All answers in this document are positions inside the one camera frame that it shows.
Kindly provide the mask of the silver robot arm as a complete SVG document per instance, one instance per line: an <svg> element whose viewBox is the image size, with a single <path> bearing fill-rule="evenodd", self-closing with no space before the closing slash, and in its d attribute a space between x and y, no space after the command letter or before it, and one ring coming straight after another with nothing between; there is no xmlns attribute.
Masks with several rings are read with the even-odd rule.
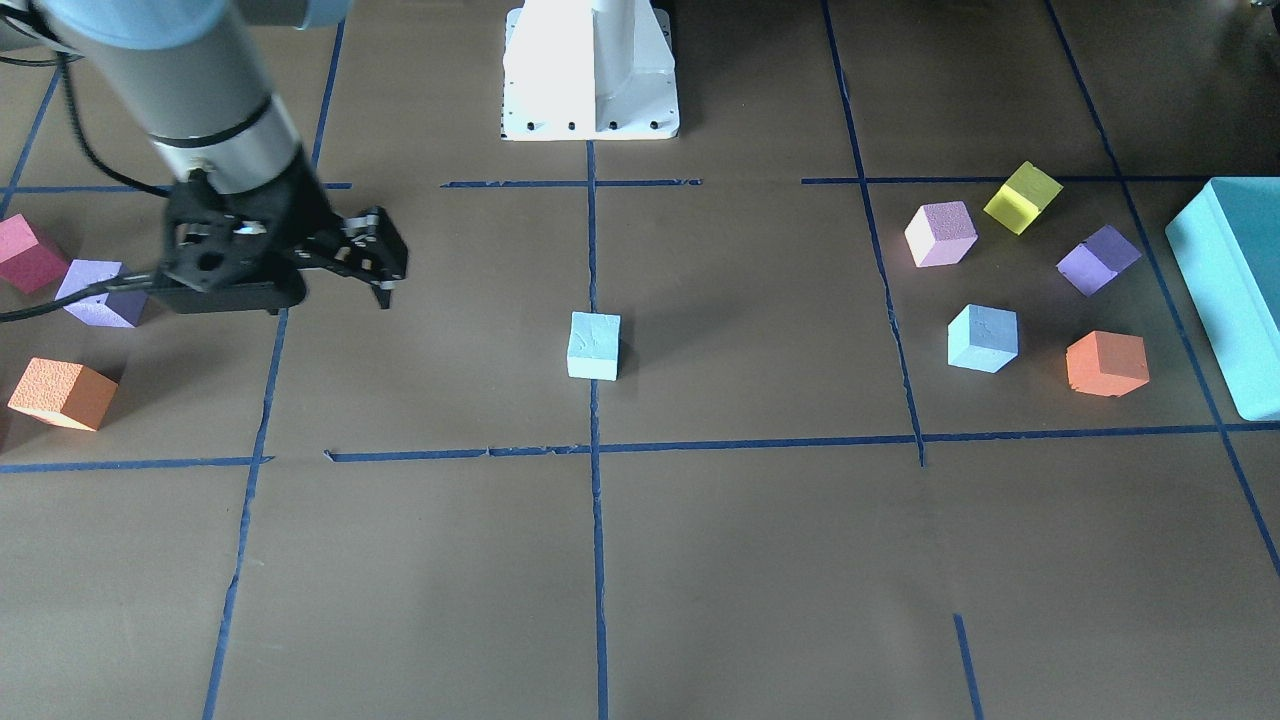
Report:
<svg viewBox="0 0 1280 720"><path fill-rule="evenodd" d="M88 284L3 320L40 316L100 293L142 292L180 314L301 304L302 270L366 284L381 309L408 273L385 209L335 214L250 35L253 26L339 24L347 1L5 1L3 49L54 51L73 133L91 149L70 63L95 65L166 163L169 190L113 172L165 200L163 254L150 272Z"/></svg>

